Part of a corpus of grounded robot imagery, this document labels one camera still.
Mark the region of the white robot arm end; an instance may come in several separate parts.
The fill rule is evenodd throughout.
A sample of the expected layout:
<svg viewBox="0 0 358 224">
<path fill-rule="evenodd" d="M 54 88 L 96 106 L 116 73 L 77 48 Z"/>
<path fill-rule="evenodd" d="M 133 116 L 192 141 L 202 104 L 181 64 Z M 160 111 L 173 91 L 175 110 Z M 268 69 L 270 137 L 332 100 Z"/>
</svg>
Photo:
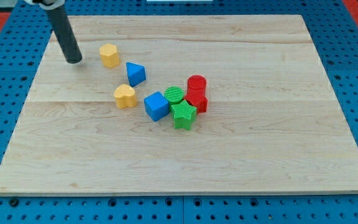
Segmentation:
<svg viewBox="0 0 358 224">
<path fill-rule="evenodd" d="M 39 5 L 44 10 L 54 10 L 60 6 L 63 6 L 65 0 L 24 0 L 30 5 Z"/>
</svg>

